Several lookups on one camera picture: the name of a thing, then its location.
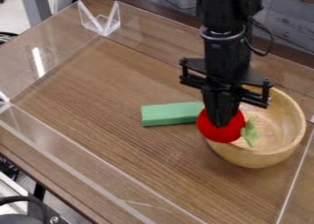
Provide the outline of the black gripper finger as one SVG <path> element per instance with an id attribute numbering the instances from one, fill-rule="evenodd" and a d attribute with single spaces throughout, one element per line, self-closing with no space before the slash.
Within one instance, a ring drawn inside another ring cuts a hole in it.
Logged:
<path id="1" fill-rule="evenodd" d="M 227 126 L 231 118 L 237 114 L 237 110 L 241 103 L 241 97 L 235 93 L 223 92 L 219 99 L 221 107 L 221 125 Z"/>
<path id="2" fill-rule="evenodd" d="M 221 127 L 222 126 L 221 118 L 219 118 L 219 113 L 217 111 L 217 95 L 213 91 L 203 90 L 202 98 L 210 121 L 217 127 Z"/>

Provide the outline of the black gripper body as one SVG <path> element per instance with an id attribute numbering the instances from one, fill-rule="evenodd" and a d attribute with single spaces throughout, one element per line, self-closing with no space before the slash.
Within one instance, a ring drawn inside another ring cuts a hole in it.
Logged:
<path id="1" fill-rule="evenodd" d="M 217 95 L 235 93 L 241 103 L 269 107 L 271 81 L 250 70 L 251 48 L 246 36 L 214 37 L 202 35 L 205 54 L 202 58 L 183 58 L 180 83 Z"/>

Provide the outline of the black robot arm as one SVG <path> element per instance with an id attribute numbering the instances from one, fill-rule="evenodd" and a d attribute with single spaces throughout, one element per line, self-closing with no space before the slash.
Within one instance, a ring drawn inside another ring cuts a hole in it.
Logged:
<path id="1" fill-rule="evenodd" d="M 250 70 L 251 55 L 267 54 L 250 44 L 262 0 L 197 0 L 197 10 L 202 18 L 203 56 L 179 61 L 180 83 L 202 90 L 207 118 L 222 128 L 242 103 L 270 105 L 274 84 Z"/>

